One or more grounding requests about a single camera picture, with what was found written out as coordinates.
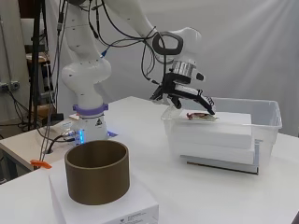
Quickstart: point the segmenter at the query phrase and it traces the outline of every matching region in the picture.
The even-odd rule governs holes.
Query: white wall
[[[18,80],[21,87],[14,92],[15,97],[24,105],[28,105],[29,81],[22,41],[21,21],[18,0],[0,1],[0,15],[4,22],[4,33],[0,34],[0,80],[9,82],[7,58],[3,38],[6,38],[8,60],[10,63],[11,80]],[[11,98],[0,93],[0,121],[17,117]]]
[[[54,7],[54,0],[49,5],[48,13],[53,17],[57,6]],[[161,31],[191,26],[201,32],[203,52],[199,70],[207,81],[197,82],[194,86],[211,96],[278,101],[282,132],[297,135],[297,0],[143,0],[142,5],[151,23]],[[123,31],[134,34],[126,23],[116,17],[113,20]],[[55,23],[50,24],[53,31],[56,21],[57,18],[51,19]],[[106,40],[112,42],[121,37],[111,28],[103,13],[101,25]],[[112,76],[100,88],[107,102],[130,95],[150,98],[155,86],[141,75],[141,54],[142,45],[108,52]],[[62,64],[70,63],[71,58],[72,52],[64,49]],[[161,78],[161,66],[156,67],[153,76]],[[71,105],[76,98],[63,83],[60,87],[60,109],[66,114],[72,113]]]

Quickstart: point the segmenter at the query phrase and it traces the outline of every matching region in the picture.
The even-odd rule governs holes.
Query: cardboard tube
[[[130,188],[128,148],[114,141],[93,141],[65,154],[69,196],[77,203],[111,203]]]

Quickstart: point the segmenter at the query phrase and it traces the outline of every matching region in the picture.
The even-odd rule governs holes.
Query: white table
[[[260,175],[188,165],[169,152],[164,110],[130,97],[111,104],[106,116],[119,134],[115,140],[129,147],[131,172],[160,204],[159,224],[292,223],[299,210],[299,139],[279,134]],[[1,223],[56,223],[49,174],[64,164],[52,165],[0,186]]]

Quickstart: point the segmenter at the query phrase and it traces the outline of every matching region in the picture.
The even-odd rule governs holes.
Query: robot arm
[[[68,0],[68,2],[73,6],[80,6],[84,3],[88,3],[89,0]],[[193,78],[198,80],[205,79],[204,76],[202,76],[196,69],[198,64],[196,58],[201,50],[200,42],[202,37],[200,33],[189,27],[174,32],[158,33],[158,31],[151,25],[148,18],[143,13],[138,0],[106,0],[105,2],[103,1],[103,3],[104,7],[107,5],[115,14],[129,23],[130,26],[136,30],[141,37],[146,38],[149,34],[155,34],[153,38],[146,39],[148,44],[152,46],[156,54],[160,54],[168,59],[173,59],[172,68],[169,69],[169,73],[164,73],[161,85],[150,97],[151,101],[159,103],[162,102],[164,98],[167,98],[167,100],[170,100],[176,108],[181,108],[181,103],[179,100],[180,98],[194,100],[196,103],[201,104],[210,114],[214,115],[214,103],[212,99],[205,97],[201,90],[188,87]],[[100,54],[94,49],[82,48],[82,50],[79,50],[80,47],[83,47],[84,45],[90,46],[89,44],[86,44],[86,39],[88,39],[88,43],[91,43],[91,37],[86,37],[86,35],[89,34],[89,32],[86,32],[86,29],[89,28],[87,21],[82,23],[86,24],[85,26],[82,26],[82,24],[74,24],[74,22],[80,21],[80,19],[74,20],[74,17],[76,18],[81,12],[79,12],[78,7],[73,7],[73,10],[74,12],[72,13],[70,19],[68,19],[67,23],[71,24],[67,26],[70,32],[66,32],[66,37],[67,34],[71,35],[70,38],[67,38],[68,45],[74,52],[79,54],[81,58],[90,59],[92,57],[96,59]],[[173,39],[177,40],[177,46],[175,48],[168,49],[167,46],[169,42],[173,41]],[[98,62],[93,63],[94,66],[90,68],[90,71],[92,71],[93,68],[100,68],[100,66],[97,66]],[[93,80],[94,82],[101,81],[95,76]],[[75,89],[77,88],[80,88],[81,91],[84,91],[83,89],[85,89],[85,87],[82,89],[82,87],[78,87],[78,85],[76,85],[76,87],[74,85],[74,87],[71,89],[76,92]]]
[[[196,69],[196,58],[201,51],[201,35],[190,27],[174,32],[161,32],[150,24],[148,18],[142,11],[138,0],[106,0],[108,7],[123,20],[127,21],[141,37],[146,37],[150,32],[157,34],[147,42],[152,46],[156,53],[173,57],[173,64],[170,72],[164,74],[163,82],[156,92],[150,97],[153,102],[162,101],[164,95],[171,100],[177,108],[181,108],[179,98],[194,100],[201,104],[211,115],[214,115],[214,103],[211,98],[205,97],[202,91],[187,87],[193,78],[203,81],[205,77]],[[164,38],[164,44],[167,46],[167,40],[174,38],[177,40],[177,47],[174,49],[165,49],[160,46],[161,38]]]

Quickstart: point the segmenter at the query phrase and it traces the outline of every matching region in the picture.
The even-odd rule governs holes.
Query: white box
[[[254,141],[255,144],[259,145],[258,155],[255,153],[254,156],[254,158],[258,158],[258,163],[255,165],[259,167],[259,172],[264,170],[264,167],[266,167],[266,165],[270,161],[272,148],[276,142],[278,130],[282,127],[278,103],[274,101],[225,99],[215,97],[213,98],[213,101],[218,111],[217,114],[234,113],[236,115],[248,114],[251,116],[251,124],[246,121],[244,123],[238,124],[235,123],[235,120],[231,120],[225,123],[218,122],[217,125],[221,125],[221,128],[223,128],[223,130],[236,129],[241,133],[243,133],[245,130],[248,129],[248,127],[250,127],[252,141]],[[162,120],[164,121],[165,132],[168,137],[170,150],[174,150],[171,146],[174,146],[176,143],[180,142],[206,144],[206,142],[209,140],[207,139],[207,134],[205,135],[205,137],[199,138],[198,136],[201,136],[201,134],[196,135],[194,134],[194,132],[196,132],[196,129],[203,128],[203,125],[215,124],[215,122],[183,119],[182,116],[184,116],[184,114],[181,115],[181,113],[184,109],[205,109],[202,106],[200,106],[200,104],[197,104],[194,101],[181,99],[180,102],[182,104],[182,109],[176,109],[174,106],[171,105],[165,110],[165,112],[162,115]],[[221,138],[222,146],[224,146],[222,136],[218,136],[217,138],[214,137],[214,140],[216,142],[219,142],[219,138]],[[225,137],[225,139],[227,141],[225,143],[227,147],[237,147],[235,145],[236,141],[234,142],[234,146],[228,146],[227,143],[230,143],[233,139],[229,139],[228,141],[227,136]]]
[[[54,212],[59,224],[157,224],[159,205],[131,176],[128,192],[113,203],[84,205],[73,201],[66,184],[65,169],[50,175]]]
[[[198,110],[183,110],[172,127],[173,137],[180,141],[219,147],[251,148],[251,115],[218,112],[215,121],[188,120],[187,113]]]
[[[169,146],[179,156],[210,159],[217,161],[229,161],[243,164],[253,164],[254,142],[249,149],[236,147],[218,147],[211,145],[195,144],[191,142],[176,141],[169,139]]]

